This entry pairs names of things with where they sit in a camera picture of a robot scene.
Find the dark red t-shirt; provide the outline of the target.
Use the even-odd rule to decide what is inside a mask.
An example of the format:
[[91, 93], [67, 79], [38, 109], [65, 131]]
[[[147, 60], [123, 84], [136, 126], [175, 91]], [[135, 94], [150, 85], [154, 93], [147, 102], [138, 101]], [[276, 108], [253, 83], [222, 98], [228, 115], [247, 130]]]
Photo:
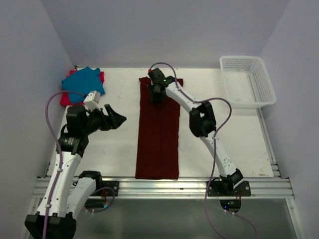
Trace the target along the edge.
[[152, 103], [148, 77], [140, 82], [140, 117], [135, 178], [179, 177], [178, 133], [180, 105], [171, 98]]

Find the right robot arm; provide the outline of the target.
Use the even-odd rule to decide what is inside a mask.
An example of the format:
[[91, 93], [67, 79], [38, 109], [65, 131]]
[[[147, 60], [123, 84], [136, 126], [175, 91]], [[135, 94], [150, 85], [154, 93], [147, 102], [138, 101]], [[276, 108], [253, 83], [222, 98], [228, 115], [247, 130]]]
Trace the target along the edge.
[[244, 177], [235, 163], [230, 159], [217, 133], [229, 121], [232, 108], [225, 122], [217, 126], [212, 100], [221, 100], [230, 106], [223, 98], [210, 98], [199, 101], [184, 90], [176, 76], [165, 76], [159, 68], [149, 69], [151, 82], [148, 85], [152, 103], [170, 98], [185, 109], [189, 115], [191, 133], [201, 139], [213, 157], [213, 167], [218, 168], [219, 184], [226, 195], [234, 195], [244, 182]]

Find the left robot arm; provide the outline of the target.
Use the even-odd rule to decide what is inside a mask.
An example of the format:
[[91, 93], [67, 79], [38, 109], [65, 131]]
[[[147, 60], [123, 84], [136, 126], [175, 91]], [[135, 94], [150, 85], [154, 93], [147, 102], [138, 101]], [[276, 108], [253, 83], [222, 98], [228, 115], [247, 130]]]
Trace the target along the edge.
[[84, 151], [88, 136], [98, 130], [119, 128], [126, 117], [116, 113], [110, 105], [104, 109], [83, 105], [68, 108], [66, 125], [62, 127], [57, 143], [54, 169], [45, 195], [34, 215], [27, 215], [25, 226], [35, 239], [71, 239], [77, 226], [77, 217], [91, 195], [105, 189], [98, 171], [84, 171], [77, 185], [71, 189], [73, 178]]

